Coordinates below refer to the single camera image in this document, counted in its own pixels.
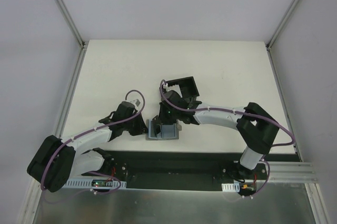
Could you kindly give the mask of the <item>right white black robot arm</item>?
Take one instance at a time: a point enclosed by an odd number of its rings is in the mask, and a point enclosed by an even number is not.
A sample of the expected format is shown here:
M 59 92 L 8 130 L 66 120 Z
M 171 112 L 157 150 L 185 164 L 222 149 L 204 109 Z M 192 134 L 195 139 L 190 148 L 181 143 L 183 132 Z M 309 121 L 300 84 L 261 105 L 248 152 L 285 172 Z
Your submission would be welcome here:
M 181 121 L 185 124 L 216 125 L 237 130 L 246 143 L 246 148 L 237 165 L 237 174 L 249 179 L 256 172 L 256 165 L 267 155 L 279 132 L 272 118 L 260 105 L 249 103 L 234 109 L 209 106 L 201 101 L 193 101 L 181 111 L 163 101 L 160 111 L 149 123 L 151 132 L 160 136 L 164 126 Z

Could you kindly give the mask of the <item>black plastic card box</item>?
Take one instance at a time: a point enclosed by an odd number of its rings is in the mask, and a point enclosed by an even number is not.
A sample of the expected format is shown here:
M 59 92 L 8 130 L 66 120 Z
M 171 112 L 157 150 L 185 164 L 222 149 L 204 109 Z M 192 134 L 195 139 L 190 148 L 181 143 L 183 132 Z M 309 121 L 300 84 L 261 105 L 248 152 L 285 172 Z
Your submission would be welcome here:
M 200 95 L 193 76 L 166 80 L 163 93 L 166 94 L 169 91 L 175 91 L 188 103 L 195 101 Z

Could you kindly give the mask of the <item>grey leather card holder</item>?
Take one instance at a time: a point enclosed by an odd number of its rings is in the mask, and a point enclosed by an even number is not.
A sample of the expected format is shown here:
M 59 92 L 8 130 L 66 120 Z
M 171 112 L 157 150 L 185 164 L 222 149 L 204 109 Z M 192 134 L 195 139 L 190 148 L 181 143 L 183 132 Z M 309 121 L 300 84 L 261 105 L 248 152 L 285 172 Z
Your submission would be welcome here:
M 148 127 L 148 133 L 146 134 L 147 140 L 177 140 L 179 139 L 179 133 L 182 129 L 182 126 L 179 124 L 178 121 L 171 125 L 161 125 L 163 137 L 156 138 L 154 129 L 152 127 L 152 119 L 148 119 L 146 121 L 146 125 Z

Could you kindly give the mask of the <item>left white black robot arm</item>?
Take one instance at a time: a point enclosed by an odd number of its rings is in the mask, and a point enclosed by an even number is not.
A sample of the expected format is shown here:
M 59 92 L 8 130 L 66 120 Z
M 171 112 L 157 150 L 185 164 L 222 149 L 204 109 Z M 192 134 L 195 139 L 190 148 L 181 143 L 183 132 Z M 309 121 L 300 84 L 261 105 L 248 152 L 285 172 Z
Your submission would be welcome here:
M 127 131 L 131 136 L 148 133 L 142 115 L 123 123 L 112 125 L 123 120 L 116 112 L 102 118 L 86 135 L 64 144 L 69 138 L 57 138 L 50 135 L 41 144 L 37 153 L 27 167 L 27 173 L 50 192 L 60 190 L 69 178 L 80 176 L 91 171 L 99 176 L 115 175 L 113 157 L 99 147 L 99 144 L 112 141 Z

